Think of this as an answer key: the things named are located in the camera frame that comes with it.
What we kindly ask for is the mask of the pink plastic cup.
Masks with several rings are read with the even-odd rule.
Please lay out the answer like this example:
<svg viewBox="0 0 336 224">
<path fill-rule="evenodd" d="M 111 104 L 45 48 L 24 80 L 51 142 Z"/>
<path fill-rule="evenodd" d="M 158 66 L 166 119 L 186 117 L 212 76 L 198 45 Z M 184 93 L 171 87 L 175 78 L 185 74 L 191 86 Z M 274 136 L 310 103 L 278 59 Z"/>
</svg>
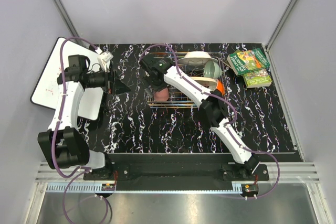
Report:
<svg viewBox="0 0 336 224">
<path fill-rule="evenodd" d="M 162 89 L 161 91 L 155 91 L 154 99 L 157 102 L 165 102 L 169 99 L 169 90 L 168 88 Z"/>
</svg>

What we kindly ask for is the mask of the white and orange bowl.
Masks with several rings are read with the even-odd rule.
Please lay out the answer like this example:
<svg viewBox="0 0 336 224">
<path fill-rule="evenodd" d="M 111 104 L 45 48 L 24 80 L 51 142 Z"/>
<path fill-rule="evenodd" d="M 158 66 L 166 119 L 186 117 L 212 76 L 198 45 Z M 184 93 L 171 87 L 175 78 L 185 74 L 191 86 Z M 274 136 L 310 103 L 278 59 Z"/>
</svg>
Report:
<svg viewBox="0 0 336 224">
<path fill-rule="evenodd" d="M 217 80 L 217 86 L 216 86 L 216 89 L 219 90 L 221 92 L 221 95 L 224 96 L 225 94 L 225 88 L 222 84 L 221 81 Z"/>
</svg>

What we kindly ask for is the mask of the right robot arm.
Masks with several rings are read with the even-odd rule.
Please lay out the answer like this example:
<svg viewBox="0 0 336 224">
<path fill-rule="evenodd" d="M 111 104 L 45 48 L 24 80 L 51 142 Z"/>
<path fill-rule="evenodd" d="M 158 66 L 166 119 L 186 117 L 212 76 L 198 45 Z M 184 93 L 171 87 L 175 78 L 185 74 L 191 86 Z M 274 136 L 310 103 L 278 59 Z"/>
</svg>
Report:
<svg viewBox="0 0 336 224">
<path fill-rule="evenodd" d="M 209 128 L 225 144 L 234 162 L 239 165 L 239 176 L 250 180 L 257 174 L 259 159 L 248 149 L 234 131 L 228 118 L 228 102 L 219 90 L 210 90 L 186 75 L 168 58 L 153 55 L 141 57 L 139 62 L 145 71 L 144 79 L 155 91 L 172 86 L 191 99 L 198 108 L 200 124 Z"/>
</svg>

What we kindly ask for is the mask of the pale green bowl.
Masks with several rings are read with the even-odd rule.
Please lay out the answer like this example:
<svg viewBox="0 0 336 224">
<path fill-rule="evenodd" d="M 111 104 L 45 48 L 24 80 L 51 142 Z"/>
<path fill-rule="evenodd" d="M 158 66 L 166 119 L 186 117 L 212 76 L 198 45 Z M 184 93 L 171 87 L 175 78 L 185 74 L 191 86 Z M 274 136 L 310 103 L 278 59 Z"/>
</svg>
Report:
<svg viewBox="0 0 336 224">
<path fill-rule="evenodd" d="M 220 66 L 214 61 L 208 61 L 204 66 L 204 77 L 217 79 L 221 76 L 222 70 Z"/>
</svg>

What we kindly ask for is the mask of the white scalloped plate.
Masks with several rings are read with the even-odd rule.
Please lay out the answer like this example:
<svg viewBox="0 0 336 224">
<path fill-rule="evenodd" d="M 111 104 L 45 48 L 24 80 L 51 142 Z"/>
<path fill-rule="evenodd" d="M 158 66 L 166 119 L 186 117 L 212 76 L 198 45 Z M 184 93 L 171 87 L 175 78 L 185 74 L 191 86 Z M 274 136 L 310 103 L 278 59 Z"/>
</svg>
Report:
<svg viewBox="0 0 336 224">
<path fill-rule="evenodd" d="M 205 65 L 208 61 L 218 63 L 218 60 L 211 57 L 209 53 L 204 51 L 188 52 L 183 58 L 178 60 L 179 65 L 199 66 Z"/>
</svg>

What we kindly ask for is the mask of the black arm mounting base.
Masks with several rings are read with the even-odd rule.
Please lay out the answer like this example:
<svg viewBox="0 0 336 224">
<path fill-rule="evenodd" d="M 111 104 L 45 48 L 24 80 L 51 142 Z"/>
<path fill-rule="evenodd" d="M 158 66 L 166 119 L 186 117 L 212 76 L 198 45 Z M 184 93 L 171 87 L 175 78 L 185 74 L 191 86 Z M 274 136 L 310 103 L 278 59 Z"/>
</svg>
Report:
<svg viewBox="0 0 336 224">
<path fill-rule="evenodd" d="M 233 183 L 269 181 L 265 164 L 237 164 L 229 154 L 110 154 L 110 170 L 85 175 L 88 181 L 116 178 L 117 191 L 140 193 L 223 192 Z"/>
</svg>

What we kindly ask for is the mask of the chrome wire dish rack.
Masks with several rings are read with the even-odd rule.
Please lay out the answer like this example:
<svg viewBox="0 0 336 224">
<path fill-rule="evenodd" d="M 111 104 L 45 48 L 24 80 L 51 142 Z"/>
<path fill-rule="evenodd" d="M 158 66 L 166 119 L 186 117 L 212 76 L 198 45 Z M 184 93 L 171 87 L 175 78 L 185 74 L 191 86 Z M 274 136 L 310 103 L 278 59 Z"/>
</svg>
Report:
<svg viewBox="0 0 336 224">
<path fill-rule="evenodd" d="M 183 58 L 187 54 L 186 51 L 177 52 L 177 61 L 181 58 Z M 219 78 L 216 80 L 219 80 L 222 82 L 224 88 L 226 89 L 225 84 L 225 73 L 224 73 L 224 64 L 221 58 L 221 54 L 219 52 L 209 52 L 210 56 L 218 60 L 218 65 L 220 66 L 222 70 L 222 74 Z M 190 77 L 204 77 L 203 71 L 205 65 L 199 65 L 199 66 L 186 66 L 186 65 L 179 65 L 179 68 L 188 76 Z M 158 108 L 195 108 L 196 104 L 188 98 L 185 94 L 183 94 L 180 90 L 173 86 L 167 87 L 169 90 L 169 99 L 165 102 L 157 102 L 154 99 L 154 90 L 149 87 L 148 89 L 145 89 L 145 97 L 146 101 L 149 105 L 149 107 L 153 109 Z"/>
</svg>

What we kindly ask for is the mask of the pink plate with twig motif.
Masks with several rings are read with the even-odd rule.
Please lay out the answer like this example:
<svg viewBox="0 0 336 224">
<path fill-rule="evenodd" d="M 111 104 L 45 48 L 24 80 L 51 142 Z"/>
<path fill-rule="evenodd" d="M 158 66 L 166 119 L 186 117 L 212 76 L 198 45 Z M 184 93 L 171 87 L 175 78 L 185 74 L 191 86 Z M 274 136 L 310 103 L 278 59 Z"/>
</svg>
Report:
<svg viewBox="0 0 336 224">
<path fill-rule="evenodd" d="M 217 80 L 207 77 L 191 77 L 194 81 L 196 81 L 198 84 L 209 88 L 210 90 L 214 91 L 217 88 Z"/>
</svg>

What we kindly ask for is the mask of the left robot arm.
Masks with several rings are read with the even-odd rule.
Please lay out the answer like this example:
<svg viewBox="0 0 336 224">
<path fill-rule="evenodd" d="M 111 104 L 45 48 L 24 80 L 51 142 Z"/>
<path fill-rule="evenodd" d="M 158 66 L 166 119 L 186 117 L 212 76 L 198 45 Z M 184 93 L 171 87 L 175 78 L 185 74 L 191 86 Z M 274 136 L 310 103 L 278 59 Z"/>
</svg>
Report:
<svg viewBox="0 0 336 224">
<path fill-rule="evenodd" d="M 78 132 L 76 123 L 80 101 L 87 89 L 100 88 L 108 94 L 123 94 L 130 89 L 120 81 L 115 70 L 109 65 L 112 53 L 103 52 L 98 56 L 100 69 L 89 69 L 90 60 L 83 55 L 68 57 L 68 67 L 62 68 L 57 83 L 59 96 L 57 106 L 48 130 L 38 134 L 38 144 L 51 169 L 71 167 L 95 169 L 95 174 L 103 180 L 113 175 L 112 165 L 102 152 L 89 149 Z"/>
</svg>

